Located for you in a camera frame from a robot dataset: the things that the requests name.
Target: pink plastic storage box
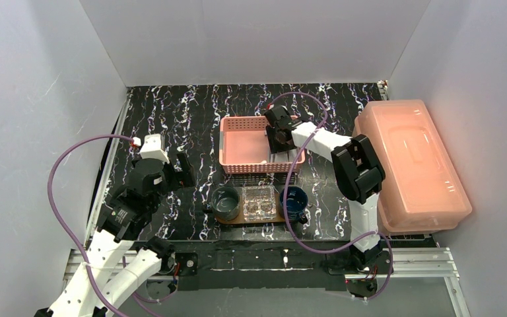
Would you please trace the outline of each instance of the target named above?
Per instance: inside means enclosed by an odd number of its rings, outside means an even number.
[[[381,229],[390,234],[453,229],[471,204],[421,100],[369,102],[355,120],[386,179],[378,199]]]
[[[219,162],[227,174],[288,172],[291,162],[269,163],[264,116],[224,117],[220,121]],[[294,171],[300,170],[304,152]]]

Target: gray cup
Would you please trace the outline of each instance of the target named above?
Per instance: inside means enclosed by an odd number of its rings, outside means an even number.
[[[240,196],[234,188],[219,187],[213,192],[211,209],[218,218],[224,221],[231,221],[240,212],[239,203]]]

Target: storage box lid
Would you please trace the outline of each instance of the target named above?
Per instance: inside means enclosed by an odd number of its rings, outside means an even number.
[[[471,212],[442,140],[420,100],[369,102],[357,118],[384,170],[380,213],[399,230],[452,229]]]

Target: pink basket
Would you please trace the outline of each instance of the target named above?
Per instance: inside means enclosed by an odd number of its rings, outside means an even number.
[[[267,119],[256,117],[225,117],[220,121],[219,162],[227,174],[285,173],[290,162],[268,163],[269,142],[265,135]],[[304,152],[296,163],[298,172],[306,157]]]

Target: floor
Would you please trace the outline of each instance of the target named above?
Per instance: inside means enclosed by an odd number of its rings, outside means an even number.
[[[214,189],[223,185],[252,186],[273,184],[279,189],[284,174],[226,175],[219,164],[219,122],[225,116],[260,116],[268,103],[288,91],[317,96],[329,107],[328,130],[350,135],[354,118],[367,102],[381,100],[375,83],[360,84],[286,84],[286,85],[203,85],[172,87],[135,87],[122,135],[143,138],[150,133],[165,137],[168,154],[187,153],[197,173],[197,186],[169,195],[140,240],[157,235],[170,240],[290,240],[283,225],[228,227],[220,226],[202,207]],[[282,99],[295,114],[320,120],[318,107],[306,98]],[[136,153],[120,144],[106,188],[124,184],[131,160]],[[347,200],[335,185],[330,162],[308,153],[307,161],[296,178],[296,185],[308,193],[308,223],[296,225],[295,232],[304,240],[348,240],[350,234]]]

